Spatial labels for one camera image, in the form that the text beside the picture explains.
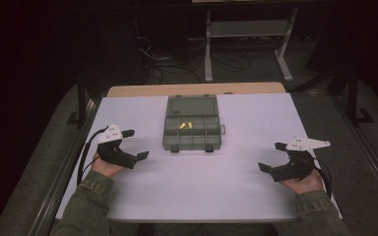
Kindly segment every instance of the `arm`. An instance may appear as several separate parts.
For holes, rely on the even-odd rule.
[[[281,181],[295,196],[296,213],[303,235],[351,235],[340,220],[339,212],[325,194],[316,170],[301,181]]]
[[[51,235],[109,235],[106,214],[113,187],[111,177],[123,169],[101,160],[96,153],[91,171],[72,195]]]

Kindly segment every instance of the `hand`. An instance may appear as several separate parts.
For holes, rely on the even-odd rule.
[[[291,189],[297,195],[324,190],[322,185],[322,178],[315,169],[312,170],[311,174],[306,176],[301,181],[284,180],[280,183]]]
[[[125,167],[123,166],[110,164],[106,161],[103,161],[102,159],[100,159],[100,156],[97,152],[94,154],[94,163],[92,163],[91,168],[92,171],[102,174],[108,178],[112,178],[116,173],[124,169]]]

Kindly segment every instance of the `person's left hand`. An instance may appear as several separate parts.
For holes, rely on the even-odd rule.
[[[124,169],[126,168],[123,166],[110,164],[106,161],[103,161],[102,159],[100,159],[100,156],[97,152],[94,154],[94,163],[92,163],[91,168],[92,171],[102,174],[108,178],[112,178],[116,173]]]

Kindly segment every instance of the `wire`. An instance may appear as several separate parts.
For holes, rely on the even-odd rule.
[[[159,73],[160,73],[160,76],[156,76],[156,73],[155,73],[155,70],[157,70]],[[152,75],[151,75],[151,79],[152,79],[152,84],[158,84],[158,85],[161,85],[163,81],[165,81],[166,84],[168,84],[168,80],[166,80],[164,78],[164,73],[162,72],[162,70],[160,70],[159,68],[157,67],[152,67],[151,69],[151,72],[152,72]]]
[[[325,183],[325,188],[326,188],[328,197],[331,198],[331,195],[332,195],[332,176],[331,176],[331,171],[328,168],[328,166],[322,160],[319,160],[319,159],[317,159],[317,158],[315,158],[313,156],[312,156],[312,158],[318,160],[318,162],[321,162],[321,164],[324,166],[324,168],[328,172],[328,178],[327,178],[327,175],[324,173],[324,171],[322,169],[318,169],[317,167],[315,167],[315,169],[318,171],[318,173],[320,174],[321,178],[323,179],[323,181]]]
[[[89,166],[91,166],[97,159],[99,159],[100,158],[100,155],[99,156],[97,156],[95,159],[93,159],[92,161],[91,161],[91,163],[89,163],[86,167],[85,167],[85,169],[84,169],[84,173],[85,173],[85,171],[89,168]]]
[[[151,52],[148,52],[148,51],[145,51],[141,48],[137,48],[137,50],[143,52],[146,56],[150,57],[152,60],[156,60],[156,56],[155,54],[151,53]]]
[[[89,152],[89,148],[91,147],[92,140],[96,137],[96,135],[105,132],[105,130],[107,130],[107,129],[108,129],[108,127],[106,126],[106,128],[96,131],[91,136],[91,138],[88,140],[88,142],[85,144],[84,151],[82,152],[81,160],[79,162],[78,179],[76,180],[77,186],[79,186],[82,182],[82,178],[83,178],[83,175],[84,175],[84,172],[85,172],[85,170],[84,170],[85,159],[88,156],[88,152]]]
[[[196,65],[196,67],[194,69],[189,69],[189,68],[185,68],[185,67],[182,67],[182,66],[168,66],[168,65],[158,65],[157,68],[163,72],[167,72],[169,74],[172,74],[172,75],[185,75],[185,74],[192,74],[196,77],[198,83],[200,84],[201,83],[201,78],[198,76],[198,74],[196,74],[196,70],[199,69],[199,67],[201,66],[202,64],[202,58],[198,61],[198,64]],[[169,69],[177,69],[177,70],[182,70],[184,72],[173,72],[173,71],[169,71],[169,70],[165,70],[163,68],[169,68]]]
[[[259,55],[250,55],[252,52],[256,50],[257,43],[253,44],[250,48],[246,49],[246,52],[238,54],[235,52],[231,53],[219,53],[222,57],[222,60],[219,59],[217,56],[211,56],[213,62],[220,67],[221,69],[229,72],[241,72],[243,70],[249,69],[251,67],[251,61],[249,59],[260,58],[269,55],[273,52],[276,46],[272,46],[269,51]],[[214,48],[220,48],[222,50],[227,50],[228,48],[223,47],[223,44],[215,45]],[[235,42],[232,42],[229,49],[238,49],[238,46]]]

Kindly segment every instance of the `white table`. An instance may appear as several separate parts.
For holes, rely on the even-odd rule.
[[[293,194],[259,170],[279,166],[287,154],[274,143],[306,137],[288,93],[218,94],[221,149],[213,153],[165,151],[162,131],[167,96],[104,98],[89,137],[118,123],[134,129],[121,148],[150,151],[133,170],[115,176],[108,218],[138,222],[264,222],[295,219]],[[96,150],[93,144],[87,163]],[[76,189],[76,173],[56,215],[61,218]]]

